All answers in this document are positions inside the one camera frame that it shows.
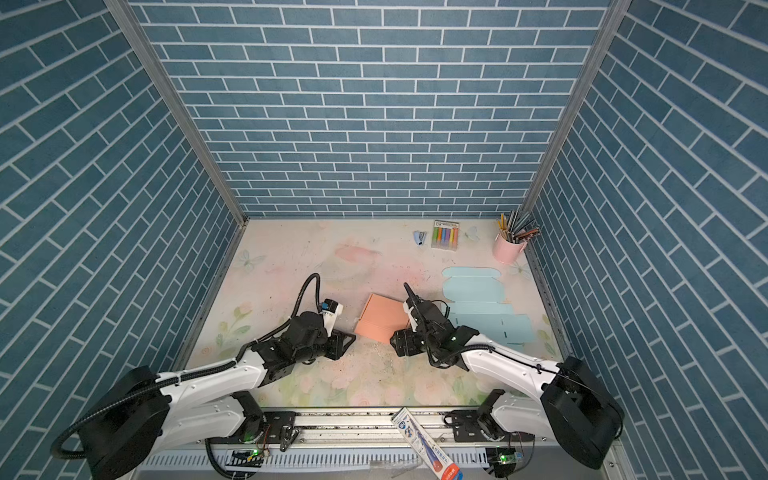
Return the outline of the pink pencil cup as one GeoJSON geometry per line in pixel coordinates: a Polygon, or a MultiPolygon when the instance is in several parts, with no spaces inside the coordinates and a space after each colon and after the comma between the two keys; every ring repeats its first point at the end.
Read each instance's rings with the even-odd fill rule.
{"type": "Polygon", "coordinates": [[[511,265],[524,252],[527,244],[526,240],[518,243],[509,241],[502,233],[499,233],[493,244],[492,255],[498,262],[511,265]]]}

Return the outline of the toothpaste tube box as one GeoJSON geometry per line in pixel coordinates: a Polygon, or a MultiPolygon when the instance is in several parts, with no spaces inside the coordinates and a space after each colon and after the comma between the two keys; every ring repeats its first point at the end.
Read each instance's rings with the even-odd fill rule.
{"type": "Polygon", "coordinates": [[[435,443],[407,408],[401,408],[394,415],[392,424],[437,479],[464,478],[459,466],[435,443]]]}

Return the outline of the pink cardboard box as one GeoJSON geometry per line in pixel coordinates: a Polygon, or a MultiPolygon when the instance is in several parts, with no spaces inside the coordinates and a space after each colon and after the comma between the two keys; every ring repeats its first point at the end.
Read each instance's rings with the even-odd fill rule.
{"type": "Polygon", "coordinates": [[[355,326],[358,336],[389,345],[391,337],[410,326],[402,301],[371,294],[355,326]]]}

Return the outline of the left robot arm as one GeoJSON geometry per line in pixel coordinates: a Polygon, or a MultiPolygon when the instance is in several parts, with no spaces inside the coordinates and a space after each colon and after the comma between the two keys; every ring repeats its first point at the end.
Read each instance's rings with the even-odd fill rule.
{"type": "Polygon", "coordinates": [[[226,360],[156,373],[137,367],[120,378],[50,446],[59,460],[84,460],[94,479],[118,479],[166,449],[214,438],[243,443],[267,435],[252,392],[298,364],[340,359],[356,337],[336,329],[342,304],[316,297],[309,311],[242,345],[226,360]]]}

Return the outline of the aluminium mounting rail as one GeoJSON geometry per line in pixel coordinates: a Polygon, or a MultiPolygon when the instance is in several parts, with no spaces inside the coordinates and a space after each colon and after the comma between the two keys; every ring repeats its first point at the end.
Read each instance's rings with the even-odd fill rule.
{"type": "Polygon", "coordinates": [[[619,453],[590,469],[553,439],[531,433],[486,437],[469,421],[473,411],[455,414],[439,408],[411,412],[432,448],[416,448],[397,428],[389,408],[273,410],[266,414],[265,438],[238,444],[214,440],[174,447],[151,455],[133,478],[213,477],[212,466],[254,479],[270,474],[345,474],[373,471],[405,479],[411,472],[431,477],[440,460],[455,464],[464,479],[627,479],[619,453]]]}

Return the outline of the coloured marker pack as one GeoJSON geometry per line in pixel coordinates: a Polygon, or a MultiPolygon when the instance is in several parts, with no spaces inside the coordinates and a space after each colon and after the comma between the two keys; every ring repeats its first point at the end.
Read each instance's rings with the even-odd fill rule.
{"type": "Polygon", "coordinates": [[[456,251],[458,249],[459,233],[460,224],[458,222],[435,220],[432,229],[431,247],[456,251]]]}

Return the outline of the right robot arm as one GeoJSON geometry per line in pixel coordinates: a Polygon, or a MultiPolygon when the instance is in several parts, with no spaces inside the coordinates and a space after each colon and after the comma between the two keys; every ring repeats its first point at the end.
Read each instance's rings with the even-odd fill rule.
{"type": "Polygon", "coordinates": [[[582,465],[599,469],[612,443],[623,433],[625,413],[586,363],[574,356],[562,362],[520,353],[478,330],[454,325],[450,309],[418,296],[406,284],[403,309],[410,325],[390,344],[399,357],[426,355],[430,366],[483,375],[535,400],[519,413],[511,395],[499,390],[478,408],[478,427],[490,438],[523,432],[555,439],[582,465]]]}

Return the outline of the light blue cardboard box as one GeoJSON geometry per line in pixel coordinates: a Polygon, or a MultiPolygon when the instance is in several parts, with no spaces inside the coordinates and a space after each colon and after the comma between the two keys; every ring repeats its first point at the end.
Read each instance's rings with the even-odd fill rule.
{"type": "Polygon", "coordinates": [[[493,268],[449,267],[442,272],[443,296],[449,319],[457,326],[478,330],[491,340],[520,350],[536,336],[526,314],[518,314],[505,302],[501,273],[493,268]]]}

